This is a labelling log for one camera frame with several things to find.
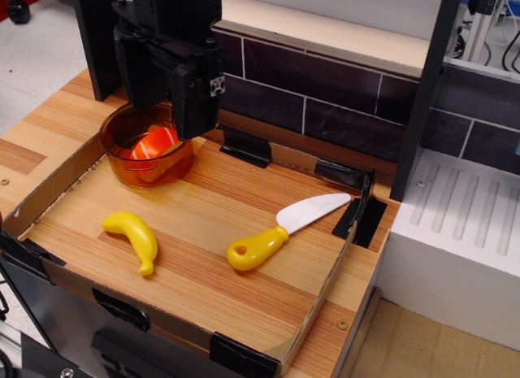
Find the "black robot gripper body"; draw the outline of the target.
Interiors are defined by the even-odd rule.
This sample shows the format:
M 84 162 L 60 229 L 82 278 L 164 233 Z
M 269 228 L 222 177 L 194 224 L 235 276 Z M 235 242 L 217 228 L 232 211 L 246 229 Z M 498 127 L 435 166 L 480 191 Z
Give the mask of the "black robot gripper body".
M 116 0 L 117 50 L 135 50 L 161 68 L 167 97 L 212 98 L 224 91 L 221 44 L 212 28 L 222 19 L 222 0 Z

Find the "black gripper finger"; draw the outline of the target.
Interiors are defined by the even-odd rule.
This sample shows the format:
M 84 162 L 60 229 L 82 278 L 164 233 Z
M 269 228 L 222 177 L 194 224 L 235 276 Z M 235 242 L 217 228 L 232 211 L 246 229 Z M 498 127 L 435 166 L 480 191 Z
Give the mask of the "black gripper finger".
M 167 80 L 161 68 L 135 50 L 117 50 L 116 58 L 128 100 L 137 110 L 166 99 Z
M 219 96 L 194 100 L 172 97 L 177 137 L 187 141 L 214 129 L 219 114 Z

